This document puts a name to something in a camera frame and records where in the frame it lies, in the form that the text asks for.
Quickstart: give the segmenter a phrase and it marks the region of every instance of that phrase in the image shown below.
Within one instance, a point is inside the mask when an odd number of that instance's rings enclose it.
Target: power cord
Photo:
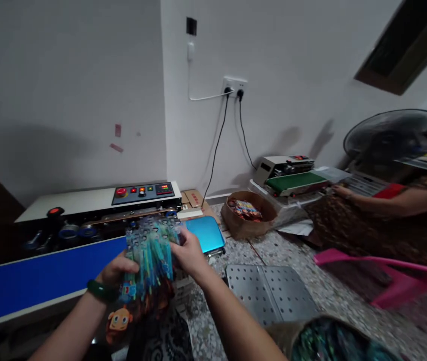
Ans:
[[[210,175],[210,180],[208,181],[207,189],[205,190],[205,193],[203,194],[203,200],[202,200],[202,207],[201,208],[203,208],[203,202],[205,201],[205,197],[207,196],[208,188],[210,187],[210,183],[212,182],[213,168],[215,167],[215,158],[217,156],[217,149],[218,149],[218,144],[220,143],[220,138],[222,136],[223,126],[225,125],[225,119],[227,118],[228,98],[230,97],[231,93],[233,93],[233,90],[230,87],[226,87],[224,90],[224,95],[227,96],[227,101],[225,102],[225,114],[223,114],[222,127],[220,128],[220,134],[218,135],[217,145],[215,146],[215,152],[213,153],[212,173]]]
[[[253,165],[252,157],[250,156],[250,152],[248,151],[247,147],[247,139],[245,138],[245,130],[243,129],[243,122],[242,122],[242,99],[243,99],[243,90],[239,90],[237,92],[238,101],[240,104],[240,126],[242,127],[242,133],[243,133],[243,141],[245,142],[245,149],[247,150],[248,159],[250,159],[250,164],[252,165],[253,169],[257,170],[257,168]]]

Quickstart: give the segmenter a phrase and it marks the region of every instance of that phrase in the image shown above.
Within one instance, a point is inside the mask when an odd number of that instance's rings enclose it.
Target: tiled floor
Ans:
[[[221,205],[214,205],[212,208],[220,215]],[[221,229],[226,230],[223,220]],[[247,241],[227,238],[226,254],[217,257],[212,266],[222,276],[225,266],[231,263],[264,262],[272,266],[292,267],[323,312],[344,319],[412,361],[427,360],[427,297],[398,311],[379,310],[370,306],[358,292],[347,286],[348,283],[362,284],[365,290],[368,282],[358,268],[349,265],[337,267],[334,272],[336,275],[348,275],[341,282],[331,272],[314,264],[312,256],[315,252],[312,249],[293,243],[276,231],[270,231],[251,242],[253,247]],[[213,319],[197,286],[187,314],[195,359],[226,359]]]

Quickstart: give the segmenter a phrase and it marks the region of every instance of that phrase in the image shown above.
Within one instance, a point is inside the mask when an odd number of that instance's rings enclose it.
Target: window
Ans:
[[[427,0],[404,0],[355,79],[402,95],[427,65]]]

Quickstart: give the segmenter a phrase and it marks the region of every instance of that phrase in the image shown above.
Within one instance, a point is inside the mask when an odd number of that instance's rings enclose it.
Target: electrical outlet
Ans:
[[[223,77],[223,86],[221,91],[223,92],[226,87],[230,87],[234,90],[234,92],[230,94],[230,97],[236,98],[237,91],[239,91],[240,89],[242,89],[244,94],[246,95],[247,84],[248,84],[247,80],[235,79],[231,77]]]

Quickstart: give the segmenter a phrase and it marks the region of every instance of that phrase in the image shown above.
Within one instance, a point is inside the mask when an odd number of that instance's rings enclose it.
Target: black cable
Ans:
[[[238,98],[240,100],[240,126],[242,127],[242,133],[243,133],[243,141],[245,142],[245,149],[247,150],[248,159],[250,159],[250,164],[252,165],[253,169],[257,170],[257,168],[253,165],[252,157],[250,156],[250,152],[248,151],[247,147],[247,139],[245,138],[245,130],[243,130],[243,122],[242,122],[242,98],[243,98],[243,90],[238,91]]]
[[[217,156],[218,144],[220,143],[220,138],[222,136],[223,126],[225,125],[225,119],[227,118],[228,98],[230,97],[230,95],[227,94],[226,97],[227,97],[227,101],[225,103],[225,114],[223,115],[223,123],[222,123],[222,127],[220,128],[220,134],[218,135],[218,140],[217,140],[217,145],[215,147],[215,152],[213,153],[212,174],[210,175],[210,180],[208,182],[207,189],[205,190],[205,194],[203,194],[203,200],[202,200],[202,207],[201,208],[203,208],[203,202],[205,201],[205,197],[207,196],[208,188],[210,187],[210,183],[212,182],[213,168],[215,167],[215,157]]]

